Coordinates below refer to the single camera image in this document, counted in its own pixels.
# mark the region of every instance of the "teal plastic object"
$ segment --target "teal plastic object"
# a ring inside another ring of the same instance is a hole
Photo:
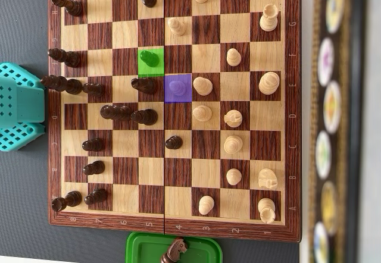
[[[176,236],[133,232],[126,242],[126,263],[154,263],[167,252]],[[178,263],[222,263],[222,250],[216,241],[205,237],[184,237],[188,250]]]
[[[10,129],[0,129],[0,151],[19,150],[45,133],[45,126],[39,123],[17,123]]]
[[[45,119],[43,89],[19,86],[11,77],[0,77],[0,128],[17,123],[40,123]]]

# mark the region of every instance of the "wooden chessboard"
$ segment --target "wooden chessboard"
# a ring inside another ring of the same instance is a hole
[[[84,93],[49,91],[49,202],[78,190],[83,196],[104,188],[110,196],[94,206],[81,203],[57,213],[49,208],[49,222],[139,230],[157,233],[236,237],[297,242],[301,238],[301,35],[300,0],[157,0],[153,8],[141,0],[78,0],[84,15],[72,17],[49,3],[49,47],[81,53],[82,65],[68,68],[49,60],[49,74],[101,83],[101,98]],[[266,4],[279,9],[278,26],[260,29]],[[178,17],[186,33],[170,33],[167,19]],[[237,67],[226,62],[226,52],[242,55]],[[151,75],[159,84],[154,95],[132,89],[132,78],[143,76],[138,52],[163,52],[163,66]],[[261,76],[274,71],[278,90],[266,96],[258,90]],[[198,76],[213,83],[201,96],[192,88]],[[172,98],[168,83],[180,78],[191,92]],[[133,110],[153,108],[153,126],[105,120],[105,104],[128,105]],[[207,105],[213,116],[200,123],[192,108]],[[233,129],[223,116],[231,109],[243,115]],[[178,135],[183,146],[169,150],[164,142]],[[229,155],[225,139],[238,135],[240,152]],[[85,152],[82,142],[105,140],[100,152]],[[81,168],[102,160],[104,173],[85,177]],[[237,186],[226,172],[242,173]],[[273,170],[274,190],[258,187],[258,172]],[[215,206],[206,216],[198,212],[204,195]],[[270,198],[276,206],[272,224],[263,224],[258,201]]]

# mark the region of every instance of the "pawn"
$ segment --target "pawn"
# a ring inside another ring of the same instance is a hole
[[[183,139],[180,136],[172,136],[165,142],[165,146],[168,149],[176,150],[183,145]]]
[[[241,62],[241,54],[235,49],[229,49],[226,55],[226,61],[232,67],[236,67]]]
[[[89,176],[89,175],[98,175],[102,174],[106,169],[105,163],[103,161],[95,161],[94,163],[91,163],[89,165],[86,165],[82,168],[82,172]]]
[[[63,211],[67,206],[78,206],[82,201],[82,195],[76,190],[69,192],[65,198],[56,198],[52,201],[52,209],[54,211]]]
[[[90,195],[85,197],[85,204],[93,205],[97,202],[103,202],[107,198],[107,192],[105,189],[95,189]]]
[[[82,149],[85,151],[98,152],[103,148],[103,141],[100,138],[90,139],[82,143]]]

